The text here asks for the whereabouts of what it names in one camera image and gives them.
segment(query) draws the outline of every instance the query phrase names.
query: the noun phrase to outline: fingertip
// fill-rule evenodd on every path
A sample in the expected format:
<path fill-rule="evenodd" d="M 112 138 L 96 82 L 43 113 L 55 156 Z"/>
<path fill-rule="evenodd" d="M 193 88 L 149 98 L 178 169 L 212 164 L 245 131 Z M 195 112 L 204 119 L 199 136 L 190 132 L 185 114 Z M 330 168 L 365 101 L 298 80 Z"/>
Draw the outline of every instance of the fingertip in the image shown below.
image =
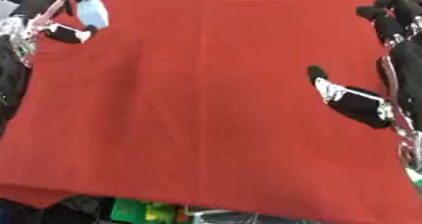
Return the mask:
<path fill-rule="evenodd" d="M 314 86 L 318 78 L 328 79 L 328 74 L 319 66 L 311 65 L 307 68 L 309 81 Z"/>

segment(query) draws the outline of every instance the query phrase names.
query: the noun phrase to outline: white object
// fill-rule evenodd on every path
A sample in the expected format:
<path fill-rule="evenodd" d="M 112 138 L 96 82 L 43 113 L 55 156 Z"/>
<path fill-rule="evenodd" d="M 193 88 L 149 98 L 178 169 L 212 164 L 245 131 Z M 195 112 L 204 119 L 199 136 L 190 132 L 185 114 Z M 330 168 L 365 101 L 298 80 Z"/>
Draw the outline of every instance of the white object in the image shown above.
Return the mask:
<path fill-rule="evenodd" d="M 108 27 L 108 11 L 101 0 L 82 1 L 76 6 L 79 21 L 84 25 L 92 24 L 97 28 Z"/>

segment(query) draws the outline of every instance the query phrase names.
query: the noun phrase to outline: green object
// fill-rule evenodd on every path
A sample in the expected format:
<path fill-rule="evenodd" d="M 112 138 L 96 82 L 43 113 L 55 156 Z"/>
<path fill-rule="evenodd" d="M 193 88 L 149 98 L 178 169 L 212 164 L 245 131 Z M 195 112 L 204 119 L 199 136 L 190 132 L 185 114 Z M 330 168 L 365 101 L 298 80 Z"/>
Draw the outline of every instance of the green object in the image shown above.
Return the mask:
<path fill-rule="evenodd" d="M 144 224 L 146 216 L 146 203 L 138 200 L 116 199 L 111 220 L 124 221 L 130 224 Z"/>
<path fill-rule="evenodd" d="M 176 209 L 172 205 L 149 202 L 147 204 L 147 224 L 171 224 L 176 217 Z"/>

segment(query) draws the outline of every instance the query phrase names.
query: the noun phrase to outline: red fabric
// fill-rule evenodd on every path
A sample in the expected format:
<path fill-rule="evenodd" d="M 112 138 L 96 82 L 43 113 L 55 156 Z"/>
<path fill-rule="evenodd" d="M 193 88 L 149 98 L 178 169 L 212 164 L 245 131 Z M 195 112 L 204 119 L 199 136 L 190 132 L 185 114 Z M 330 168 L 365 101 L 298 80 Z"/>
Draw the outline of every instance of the red fabric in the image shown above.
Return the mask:
<path fill-rule="evenodd" d="M 105 0 L 84 45 L 44 40 L 0 151 L 0 194 L 71 193 L 338 224 L 414 224 L 395 135 L 325 106 L 306 77 L 380 90 L 371 0 Z"/>

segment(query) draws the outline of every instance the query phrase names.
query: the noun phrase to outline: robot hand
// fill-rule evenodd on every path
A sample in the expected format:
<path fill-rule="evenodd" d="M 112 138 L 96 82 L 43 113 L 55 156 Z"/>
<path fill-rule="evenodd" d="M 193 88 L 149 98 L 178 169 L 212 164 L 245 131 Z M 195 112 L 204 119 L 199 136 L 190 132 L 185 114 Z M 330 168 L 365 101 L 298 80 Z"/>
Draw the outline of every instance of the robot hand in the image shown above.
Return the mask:
<path fill-rule="evenodd" d="M 376 61 L 388 97 L 328 80 L 318 66 L 308 75 L 324 102 L 348 118 L 373 128 L 393 127 L 401 136 L 399 156 L 422 172 L 422 7 L 420 0 L 377 0 L 358 7 L 357 14 L 373 23 L 389 54 Z"/>
<path fill-rule="evenodd" d="M 42 31 L 47 37 L 66 43 L 84 43 L 98 32 L 93 25 L 79 30 L 67 25 L 53 23 L 51 19 L 63 11 L 73 16 L 71 0 L 25 0 L 13 10 L 10 17 L 24 18 L 26 28 L 32 31 L 32 35 L 37 35 L 39 31 Z"/>
<path fill-rule="evenodd" d="M 0 135 L 26 93 L 37 36 L 44 33 L 54 40 L 82 43 L 97 32 L 92 25 L 78 30 L 54 23 L 52 19 L 63 11 L 73 15 L 71 0 L 23 0 L 0 21 Z"/>

